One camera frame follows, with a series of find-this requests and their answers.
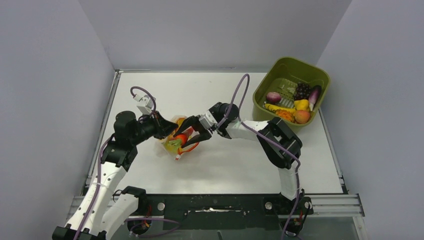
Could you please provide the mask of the clear zip top bag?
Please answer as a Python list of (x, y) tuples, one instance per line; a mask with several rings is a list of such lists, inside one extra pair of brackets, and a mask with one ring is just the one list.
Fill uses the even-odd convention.
[(179, 161), (184, 154), (193, 151), (199, 145), (199, 143), (194, 143), (191, 145), (187, 145), (186, 147), (182, 147), (184, 144), (187, 143), (188, 140), (197, 135), (192, 127), (189, 127), (188, 129), (184, 130), (182, 133), (174, 137), (174, 134), (186, 118), (187, 116), (185, 115), (175, 115), (171, 119), (171, 121), (178, 125), (178, 128), (174, 130), (165, 139), (159, 140), (157, 142), (158, 147), (161, 149), (161, 151), (159, 152), (160, 154), (167, 153), (174, 160)]

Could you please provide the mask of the orange carrot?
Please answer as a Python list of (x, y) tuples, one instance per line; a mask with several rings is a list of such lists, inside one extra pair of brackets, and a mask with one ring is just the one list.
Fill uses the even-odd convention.
[(169, 140), (167, 146), (172, 149), (179, 149), (193, 134), (194, 130), (190, 127), (185, 130), (183, 133), (178, 134), (172, 140)]

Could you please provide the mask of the yellow banana bunch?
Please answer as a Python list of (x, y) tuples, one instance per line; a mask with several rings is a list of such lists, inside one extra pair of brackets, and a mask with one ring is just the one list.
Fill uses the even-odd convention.
[(177, 129), (167, 136), (165, 140), (161, 141), (161, 145), (164, 149), (176, 159), (181, 157), (181, 154), (183, 153), (182, 145), (184, 145), (188, 140), (188, 136), (184, 132), (174, 136), (185, 119), (185, 116), (174, 117), (172, 120), (178, 125)]

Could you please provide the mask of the dark purple grapes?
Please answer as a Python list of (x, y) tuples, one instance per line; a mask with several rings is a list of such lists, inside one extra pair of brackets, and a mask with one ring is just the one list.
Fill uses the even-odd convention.
[(308, 100), (311, 94), (312, 88), (306, 83), (298, 83), (293, 94), (293, 99), (298, 100)]

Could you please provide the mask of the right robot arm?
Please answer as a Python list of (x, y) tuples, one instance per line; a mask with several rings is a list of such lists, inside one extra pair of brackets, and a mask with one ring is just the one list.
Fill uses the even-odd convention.
[(293, 215), (301, 207), (299, 158), (303, 143), (282, 119), (242, 121), (235, 104), (218, 102), (205, 113), (186, 118), (175, 134), (179, 135), (189, 128), (196, 135), (188, 139), (183, 147), (207, 141), (214, 132), (230, 140), (258, 142), (268, 160), (278, 169), (282, 209)]

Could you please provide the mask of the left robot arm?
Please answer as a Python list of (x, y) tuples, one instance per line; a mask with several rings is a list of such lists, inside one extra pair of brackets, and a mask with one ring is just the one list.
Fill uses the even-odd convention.
[(139, 121), (132, 111), (115, 117), (114, 133), (102, 145), (97, 170), (81, 204), (65, 226), (55, 228), (54, 240), (109, 240), (126, 219), (146, 204), (146, 191), (127, 186), (112, 206), (109, 202), (138, 154), (137, 146), (153, 137), (165, 139), (178, 129), (158, 111)]

